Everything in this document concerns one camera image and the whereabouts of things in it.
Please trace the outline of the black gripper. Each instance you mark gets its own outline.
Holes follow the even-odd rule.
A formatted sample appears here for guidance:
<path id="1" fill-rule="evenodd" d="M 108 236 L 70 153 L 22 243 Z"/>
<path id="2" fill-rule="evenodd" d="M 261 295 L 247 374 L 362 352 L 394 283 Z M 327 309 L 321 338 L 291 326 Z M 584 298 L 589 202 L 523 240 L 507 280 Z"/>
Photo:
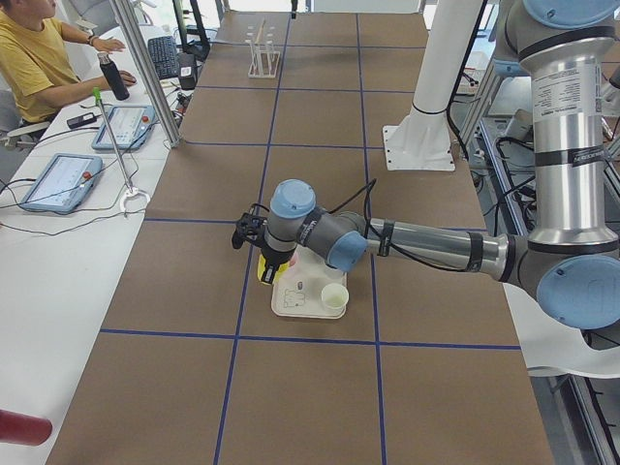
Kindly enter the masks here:
<path id="1" fill-rule="evenodd" d="M 270 232 L 263 235 L 264 244 L 262 255 L 265 263 L 262 265 L 260 275 L 261 282 L 264 284 L 275 284 L 287 270 L 287 263 L 295 252 L 295 242 L 293 240 L 282 240 Z M 274 274 L 274 266 L 279 266 Z"/>

